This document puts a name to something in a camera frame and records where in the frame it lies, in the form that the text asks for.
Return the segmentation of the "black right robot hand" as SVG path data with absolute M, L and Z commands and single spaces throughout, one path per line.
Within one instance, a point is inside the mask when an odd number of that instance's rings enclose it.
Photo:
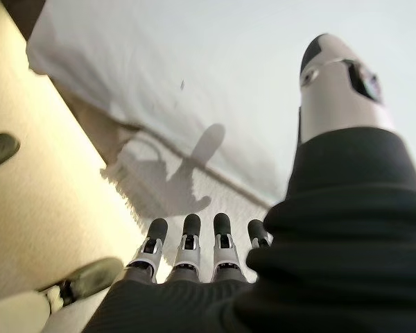
M 129 265 L 86 332 L 416 332 L 416 169 L 379 81 L 338 37 L 300 69 L 297 147 L 285 199 L 248 230 L 209 284 L 191 265 L 152 284 Z

